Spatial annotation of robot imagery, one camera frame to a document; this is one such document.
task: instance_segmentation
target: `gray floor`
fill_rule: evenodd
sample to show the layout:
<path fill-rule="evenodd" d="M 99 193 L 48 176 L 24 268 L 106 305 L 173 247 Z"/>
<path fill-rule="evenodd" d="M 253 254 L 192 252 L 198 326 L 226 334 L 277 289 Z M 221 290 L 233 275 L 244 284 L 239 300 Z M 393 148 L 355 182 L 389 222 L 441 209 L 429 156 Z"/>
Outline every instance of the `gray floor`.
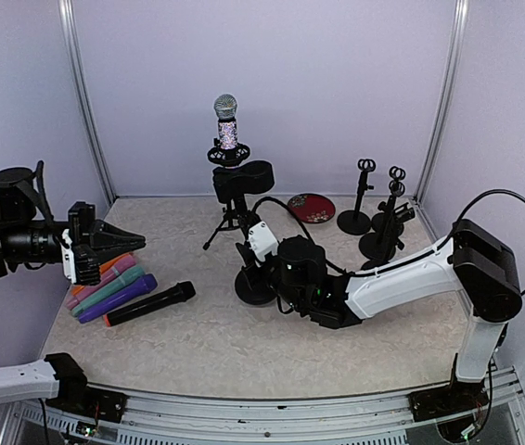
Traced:
<path fill-rule="evenodd" d="M 338 212 L 352 197 L 335 197 Z M 373 213 L 377 198 L 365 200 Z M 260 214 L 275 236 L 296 235 L 297 224 L 270 203 Z M 204 397 L 293 399 L 364 394 L 448 379 L 465 329 L 456 294 L 443 294 L 378 314 L 337 331 L 275 305 L 249 307 L 234 293 L 241 259 L 239 232 L 201 246 L 222 216 L 213 197 L 119 199 L 108 220 L 147 237 L 138 262 L 159 280 L 158 290 L 191 280 L 188 303 L 106 328 L 80 325 L 61 308 L 44 353 L 66 351 L 93 382 L 121 388 Z M 365 262 L 358 237 L 331 222 L 309 226 L 327 257 L 350 270 Z M 415 219 L 400 256 L 429 244 Z"/>

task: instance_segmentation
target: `silver microphone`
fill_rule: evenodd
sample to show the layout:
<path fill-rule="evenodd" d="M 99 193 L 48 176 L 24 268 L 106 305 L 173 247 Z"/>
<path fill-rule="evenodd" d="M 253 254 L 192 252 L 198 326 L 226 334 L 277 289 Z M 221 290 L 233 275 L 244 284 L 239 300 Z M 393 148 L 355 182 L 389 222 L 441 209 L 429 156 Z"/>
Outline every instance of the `silver microphone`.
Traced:
<path fill-rule="evenodd" d="M 232 95 L 220 95 L 213 104 L 217 114 L 217 133 L 219 134 L 220 148 L 232 150 L 237 147 L 237 101 Z"/>

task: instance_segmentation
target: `microphone holder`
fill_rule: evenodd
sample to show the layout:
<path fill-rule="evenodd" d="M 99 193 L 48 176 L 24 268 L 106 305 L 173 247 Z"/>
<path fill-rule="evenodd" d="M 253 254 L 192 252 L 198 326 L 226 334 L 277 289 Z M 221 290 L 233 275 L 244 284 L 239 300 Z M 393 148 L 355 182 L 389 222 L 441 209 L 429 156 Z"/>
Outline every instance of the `microphone holder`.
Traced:
<path fill-rule="evenodd" d="M 399 167 L 392 166 L 391 169 L 389 170 L 389 176 L 391 177 L 392 181 L 400 182 L 405 178 L 406 171 Z M 380 228 L 382 227 L 382 224 L 384 223 L 384 218 L 386 216 L 385 209 L 387 207 L 388 207 L 388 204 L 385 207 L 384 202 L 380 202 L 380 204 L 378 205 L 378 210 L 382 210 L 382 211 L 374 215 L 374 217 L 372 218 L 372 229 L 374 229 L 374 232 L 380 231 Z M 395 202 L 391 203 L 391 207 L 390 207 L 391 211 L 392 209 L 394 209 L 394 207 L 395 207 Z"/>
<path fill-rule="evenodd" d="M 376 169 L 376 162 L 372 159 L 359 159 L 357 161 L 357 168 L 361 172 L 359 173 L 359 180 L 357 182 L 355 207 L 353 210 L 343 211 L 337 219 L 339 229 L 349 235 L 363 235 L 370 230 L 371 226 L 369 217 L 361 212 L 360 208 L 362 207 L 365 190 L 374 190 L 373 185 L 367 184 L 367 175 Z"/>
<path fill-rule="evenodd" d="M 395 248 L 404 248 L 404 244 L 399 240 L 403 232 L 403 223 L 415 216 L 413 209 L 408 208 L 408 203 L 395 209 L 397 197 L 404 194 L 404 184 L 393 179 L 389 184 L 391 195 L 389 200 L 381 202 L 379 209 L 384 210 L 382 225 L 376 232 L 366 234 L 359 240 L 359 249 L 362 254 L 373 260 L 371 265 L 365 267 L 376 267 L 376 265 L 386 264 L 394 256 Z"/>
<path fill-rule="evenodd" d="M 371 250 L 368 253 L 376 253 L 377 255 L 380 254 L 381 256 L 379 258 L 372 258 L 370 261 L 367 261 L 362 266 L 362 270 L 374 269 L 375 267 L 383 266 L 392 259 L 396 248 L 399 250 L 404 249 L 404 244 L 399 236 L 403 231 L 402 228 L 404 223 L 412 220 L 413 218 L 415 218 L 415 211 L 413 208 L 409 207 L 408 202 L 395 209 L 392 217 L 388 219 L 387 225 L 384 228 L 383 238 L 380 243 L 383 248 L 377 248 L 380 234 L 374 233 L 364 236 L 364 238 L 366 238 L 365 249 Z M 376 240 L 374 246 L 372 246 L 373 236 L 371 235 L 377 235 L 377 237 L 374 238 Z"/>
<path fill-rule="evenodd" d="M 218 138 L 213 139 L 213 148 L 207 152 L 209 162 L 222 167 L 237 167 L 250 156 L 250 147 L 237 143 L 236 148 L 224 149 Z"/>

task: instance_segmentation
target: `round stand base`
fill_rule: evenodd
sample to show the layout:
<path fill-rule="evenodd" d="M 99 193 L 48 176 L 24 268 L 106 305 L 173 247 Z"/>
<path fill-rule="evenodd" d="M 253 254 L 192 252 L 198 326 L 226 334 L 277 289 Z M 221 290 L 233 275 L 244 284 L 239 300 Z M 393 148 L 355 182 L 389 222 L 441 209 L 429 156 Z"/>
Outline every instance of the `round stand base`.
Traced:
<path fill-rule="evenodd" d="M 384 262 L 383 260 L 370 260 L 366 261 L 364 265 L 362 266 L 362 271 L 369 271 L 371 269 L 374 269 L 376 267 L 383 266 L 384 264 L 388 264 L 388 261 Z"/>
<path fill-rule="evenodd" d="M 381 211 L 380 213 L 377 213 L 372 218 L 372 229 L 374 232 L 379 232 L 380 227 L 382 227 L 382 223 L 384 223 L 384 212 Z M 399 236 L 401 236 L 404 232 L 404 225 L 399 225 Z"/>
<path fill-rule="evenodd" d="M 237 275 L 236 281 L 234 282 L 234 289 L 239 299 L 252 306 L 261 306 L 277 298 L 277 294 L 267 285 L 259 285 L 254 288 L 250 287 L 250 283 L 243 272 Z"/>
<path fill-rule="evenodd" d="M 362 254 L 369 258 L 370 260 L 382 260 L 386 257 L 387 261 L 391 260 L 394 256 L 395 248 L 391 248 L 391 251 L 388 252 L 386 256 L 386 249 L 389 248 L 386 242 L 386 239 L 383 239 L 381 243 L 377 243 L 378 234 L 371 233 L 362 236 L 362 239 L 359 240 L 359 250 Z"/>
<path fill-rule="evenodd" d="M 349 235 L 363 235 L 370 230 L 371 222 L 369 217 L 361 211 L 355 216 L 355 210 L 345 210 L 337 218 L 337 226 L 340 230 Z"/>

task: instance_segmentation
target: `decorative plate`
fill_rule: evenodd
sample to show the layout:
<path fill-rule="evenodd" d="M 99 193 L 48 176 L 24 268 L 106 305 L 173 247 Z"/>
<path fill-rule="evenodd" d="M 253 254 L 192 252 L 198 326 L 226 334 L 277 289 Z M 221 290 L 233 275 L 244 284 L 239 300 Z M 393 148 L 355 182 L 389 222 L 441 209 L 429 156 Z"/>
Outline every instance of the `decorative plate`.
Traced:
<path fill-rule="evenodd" d="M 296 195 L 288 201 L 288 207 L 300 221 L 309 224 L 325 223 L 335 216 L 335 205 L 327 197 L 316 193 Z"/>

